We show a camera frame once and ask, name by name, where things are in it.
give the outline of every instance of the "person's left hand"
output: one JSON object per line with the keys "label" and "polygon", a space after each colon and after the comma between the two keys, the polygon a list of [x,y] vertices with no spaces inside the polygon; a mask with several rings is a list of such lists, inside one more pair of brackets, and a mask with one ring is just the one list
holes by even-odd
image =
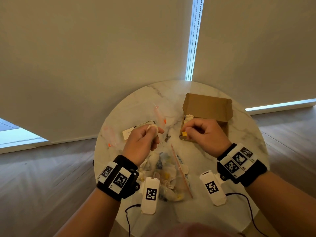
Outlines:
{"label": "person's left hand", "polygon": [[[137,167],[144,162],[149,155],[149,151],[156,149],[160,142],[159,137],[155,135],[156,128],[154,126],[146,133],[148,126],[149,124],[132,130],[123,150],[123,156],[132,161]],[[158,132],[162,134],[164,130],[158,127]]]}

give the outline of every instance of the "hand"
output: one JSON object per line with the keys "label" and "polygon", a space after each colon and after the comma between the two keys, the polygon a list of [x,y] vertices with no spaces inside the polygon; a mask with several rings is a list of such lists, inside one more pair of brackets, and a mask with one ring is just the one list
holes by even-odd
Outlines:
{"label": "hand", "polygon": [[206,153],[216,158],[232,144],[214,119],[194,118],[188,121],[181,131],[187,132],[187,139],[195,140]]}
{"label": "hand", "polygon": [[[137,166],[144,162],[149,151],[156,149],[160,142],[155,135],[155,127],[151,127],[146,133],[148,126],[149,124],[132,130],[123,150],[123,155]],[[164,130],[158,127],[158,132],[162,134]]]}

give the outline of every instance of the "box lid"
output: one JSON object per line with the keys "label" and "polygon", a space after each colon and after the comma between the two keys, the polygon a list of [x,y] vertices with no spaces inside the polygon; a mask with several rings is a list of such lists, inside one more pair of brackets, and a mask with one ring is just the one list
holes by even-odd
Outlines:
{"label": "box lid", "polygon": [[195,118],[228,122],[233,117],[232,100],[226,98],[187,93],[182,109]]}

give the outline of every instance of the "qr code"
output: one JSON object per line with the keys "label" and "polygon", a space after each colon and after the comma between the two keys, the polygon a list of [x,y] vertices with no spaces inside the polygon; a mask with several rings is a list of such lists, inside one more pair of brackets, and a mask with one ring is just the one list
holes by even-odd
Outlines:
{"label": "qr code", "polygon": [[244,157],[240,152],[237,152],[236,155],[233,156],[233,159],[239,164],[240,166],[246,162],[247,158]]}
{"label": "qr code", "polygon": [[228,171],[232,174],[235,171],[239,170],[239,167],[232,161],[230,160],[227,162],[225,165],[225,168],[228,169]]}
{"label": "qr code", "polygon": [[250,158],[252,156],[252,152],[250,150],[248,150],[247,148],[243,147],[240,150],[241,153],[243,153],[245,156],[248,156],[248,158]]}
{"label": "qr code", "polygon": [[123,188],[123,185],[125,184],[126,181],[127,181],[127,177],[124,176],[124,175],[122,175],[121,173],[119,173],[119,174],[115,177],[113,183],[116,184],[117,186]]}
{"label": "qr code", "polygon": [[107,167],[104,169],[104,171],[102,172],[101,175],[103,175],[103,176],[106,178],[106,177],[109,175],[109,173],[111,172],[112,169],[113,169],[112,167],[107,166]]}
{"label": "qr code", "polygon": [[156,195],[157,195],[156,189],[147,188],[146,200],[156,200]]}
{"label": "qr code", "polygon": [[213,194],[214,192],[218,191],[218,188],[215,184],[214,181],[211,181],[210,183],[207,183],[206,185],[207,190],[209,191],[210,194]]}

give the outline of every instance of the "wristband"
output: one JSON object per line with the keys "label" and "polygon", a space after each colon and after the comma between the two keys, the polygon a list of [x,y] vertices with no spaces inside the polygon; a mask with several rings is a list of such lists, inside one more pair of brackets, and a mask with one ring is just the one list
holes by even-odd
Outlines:
{"label": "wristband", "polygon": [[117,201],[126,199],[139,190],[136,182],[137,166],[123,155],[119,155],[98,177],[97,188]]}
{"label": "wristband", "polygon": [[233,143],[218,157],[217,171],[233,183],[239,182],[249,186],[255,179],[267,171],[266,166],[257,159],[256,155],[241,143]]}

